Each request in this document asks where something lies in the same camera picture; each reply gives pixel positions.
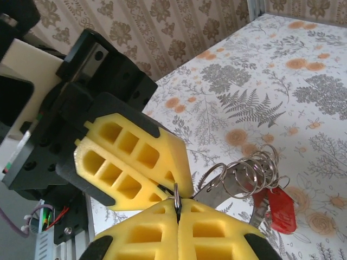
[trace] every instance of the bolt head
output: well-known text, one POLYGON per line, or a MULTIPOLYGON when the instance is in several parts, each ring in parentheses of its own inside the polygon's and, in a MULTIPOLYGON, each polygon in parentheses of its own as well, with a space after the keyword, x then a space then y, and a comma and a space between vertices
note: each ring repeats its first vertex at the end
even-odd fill
POLYGON ((71 235, 71 233, 72 233, 72 228, 71 228, 71 227, 66 227, 66 228, 64 229, 64 233, 65 233, 65 235, 71 235))

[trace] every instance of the floral patterned surface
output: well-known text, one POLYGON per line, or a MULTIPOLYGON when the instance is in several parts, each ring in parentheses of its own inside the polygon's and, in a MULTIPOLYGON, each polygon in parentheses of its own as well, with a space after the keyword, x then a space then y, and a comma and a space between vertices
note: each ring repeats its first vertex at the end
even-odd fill
MULTIPOLYGON (((261 230, 283 259, 347 259, 347 29, 263 15, 158 81, 144 113, 187 144, 195 189, 262 144, 298 202, 292 235, 261 230)), ((252 201, 220 210, 249 219, 252 201)), ((93 200, 96 233, 136 212, 93 200)))

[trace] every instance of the black plastic part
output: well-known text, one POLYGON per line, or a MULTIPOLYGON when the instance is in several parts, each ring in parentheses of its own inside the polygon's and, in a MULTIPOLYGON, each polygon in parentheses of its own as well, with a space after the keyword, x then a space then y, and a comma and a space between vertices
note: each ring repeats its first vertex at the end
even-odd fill
POLYGON ((13 27, 0 20, 0 62, 15 38, 24 36, 40 20, 33 0, 0 0, 0 14, 17 21, 13 27))
POLYGON ((0 62, 10 48, 13 40, 19 35, 20 32, 16 28, 0 20, 0 62))
POLYGON ((33 92, 31 82, 0 75, 0 121, 12 126, 33 92))
POLYGON ((80 260, 103 260, 112 241, 113 237, 103 236, 91 242, 80 257, 80 260))
MULTIPOLYGON (((66 242, 79 232, 88 229, 88 213, 86 198, 80 192, 69 203, 69 211, 64 215, 61 221, 54 225, 54 244, 59 245, 66 242), (71 228, 71 234, 65 234, 64 229, 71 228)), ((55 216, 58 216, 61 211, 55 211, 55 216)))
POLYGON ((0 0, 0 13, 5 13, 18 22, 16 29, 22 36, 40 20, 34 0, 0 0))
POLYGON ((65 136, 66 144, 64 151, 62 151, 60 155, 60 160, 57 163, 56 172, 62 178, 68 180, 71 184, 89 194, 105 206, 113 206, 116 203, 113 198, 100 191, 76 173, 73 157, 73 152, 76 148, 74 140, 77 138, 82 139, 87 133, 87 129, 83 126, 84 122, 94 122, 94 120, 100 116, 119 113, 155 138, 160 136, 160 124, 156 121, 153 122, 148 120, 148 118, 143 116, 141 112, 129 107, 110 93, 99 94, 87 111, 84 113, 80 111, 81 116, 79 118, 74 116, 70 117, 71 113, 69 113, 69 111, 70 109, 67 108, 66 113, 61 111, 61 114, 64 116, 64 119, 69 122, 69 125, 75 127, 75 130, 70 128, 66 132, 67 134, 62 133, 65 136))
POLYGON ((255 234, 245 234, 245 239, 259 260, 282 260, 265 238, 255 234))
POLYGON ((25 122, 22 124, 21 128, 20 128, 21 133, 22 133, 22 134, 25 134, 25 132, 26 132, 27 130, 29 130, 31 124, 32 124, 32 122, 25 121, 25 122))
MULTIPOLYGON (((94 122, 95 118, 112 113, 122 114, 159 137, 161 125, 141 113, 157 85, 101 35, 89 29, 83 31, 56 74, 63 79, 62 83, 42 102, 42 118, 2 182, 22 197, 43 199, 55 208, 70 205, 71 199, 82 191, 106 206, 115 205, 113 198, 77 175, 74 143, 86 135, 88 129, 83 126, 86 121, 94 122), (95 64, 99 67, 94 75, 85 84, 78 81, 65 84, 78 79, 76 76, 97 44, 108 54, 98 55, 101 60, 95 64)), ((62 222, 72 221, 70 218, 73 216, 68 213, 62 222)))

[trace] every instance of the floral wallpaper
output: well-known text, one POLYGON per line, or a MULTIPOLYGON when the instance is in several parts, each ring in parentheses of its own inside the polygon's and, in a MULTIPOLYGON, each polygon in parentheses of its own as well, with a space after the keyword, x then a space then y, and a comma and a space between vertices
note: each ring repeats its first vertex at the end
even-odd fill
POLYGON ((346 0, 265 0, 265 6, 270 14, 347 25, 346 0))
POLYGON ((35 0, 32 33, 66 54, 93 29, 158 80, 249 22, 247 0, 35 0))

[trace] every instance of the metal frame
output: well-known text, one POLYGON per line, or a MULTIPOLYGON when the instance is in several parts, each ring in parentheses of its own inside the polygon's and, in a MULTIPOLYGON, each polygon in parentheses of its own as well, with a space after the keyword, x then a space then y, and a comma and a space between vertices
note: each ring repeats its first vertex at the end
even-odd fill
POLYGON ((88 230, 59 245, 54 244, 54 227, 37 234, 34 260, 78 260, 95 237, 91 199, 86 197, 88 230))
POLYGON ((250 22, 265 13, 265 0, 247 0, 247 4, 250 22))

